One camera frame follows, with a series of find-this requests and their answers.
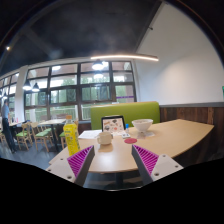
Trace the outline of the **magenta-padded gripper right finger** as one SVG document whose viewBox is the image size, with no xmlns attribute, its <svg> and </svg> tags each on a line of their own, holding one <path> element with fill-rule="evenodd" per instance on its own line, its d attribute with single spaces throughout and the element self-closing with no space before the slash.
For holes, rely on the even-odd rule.
<svg viewBox="0 0 224 224">
<path fill-rule="evenodd" d="M 132 156 L 137 164 L 143 185 L 182 169 L 182 166 L 168 155 L 157 155 L 137 145 L 132 145 Z"/>
</svg>

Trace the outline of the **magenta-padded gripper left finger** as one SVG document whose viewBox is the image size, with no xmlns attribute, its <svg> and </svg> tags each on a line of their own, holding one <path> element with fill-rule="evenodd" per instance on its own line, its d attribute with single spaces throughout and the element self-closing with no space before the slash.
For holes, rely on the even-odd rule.
<svg viewBox="0 0 224 224">
<path fill-rule="evenodd" d="M 94 146 L 91 145 L 68 158 L 57 159 L 46 171 L 83 186 L 94 156 Z"/>
</svg>

